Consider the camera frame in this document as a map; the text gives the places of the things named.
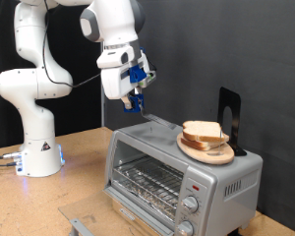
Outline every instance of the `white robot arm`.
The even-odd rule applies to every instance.
[[[139,47],[137,32],[143,26],[144,15],[136,0],[22,0],[15,12],[16,49],[35,68],[0,74],[0,94],[17,107],[24,127],[25,138],[20,151],[6,155],[18,161],[18,175],[48,176],[58,172],[63,164],[61,150],[55,143],[53,114],[35,103],[37,99],[68,95],[72,89],[70,74],[53,59],[47,40],[46,68],[43,62],[45,14],[47,9],[58,4],[90,4],[82,13],[81,25],[86,38],[104,43],[97,65],[102,69],[102,84],[108,98],[121,98],[125,111],[138,112],[138,102],[144,105],[143,95],[129,96],[129,92],[136,88],[137,93],[141,93],[141,89],[155,79],[155,72],[150,71],[148,60]]]
[[[136,0],[94,0],[81,15],[84,36],[103,42],[97,60],[101,80],[109,99],[122,99],[125,111],[140,111],[134,88],[141,93],[156,78],[141,50],[137,33],[145,23],[142,6]]]

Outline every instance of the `black plate holder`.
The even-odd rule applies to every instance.
[[[220,126],[223,126],[223,116],[226,107],[229,107],[232,111],[232,130],[229,145],[233,148],[235,156],[244,156],[247,153],[238,147],[238,130],[240,121],[240,106],[241,98],[240,95],[234,91],[227,88],[221,87],[219,90],[219,101],[218,101],[218,113],[217,122]]]

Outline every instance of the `wooden table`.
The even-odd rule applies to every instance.
[[[0,236],[68,236],[71,224],[58,207],[103,189],[111,134],[109,129],[99,128],[57,137],[66,164],[49,177],[19,177],[14,167],[0,167]],[[0,155],[18,148],[0,148]],[[244,236],[295,236],[294,231],[259,212],[240,232]]]

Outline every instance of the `warning label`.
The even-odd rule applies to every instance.
[[[48,150],[48,149],[50,149],[50,145],[47,142],[45,142],[41,148],[41,151]]]

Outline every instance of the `wooden plate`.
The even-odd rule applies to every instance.
[[[234,151],[228,144],[224,144],[220,147],[220,151],[223,153],[223,155],[209,155],[210,153],[218,153],[218,147],[212,148],[210,150],[197,150],[182,144],[182,137],[183,133],[180,133],[177,136],[177,144],[179,148],[195,160],[208,164],[226,164],[234,159]]]

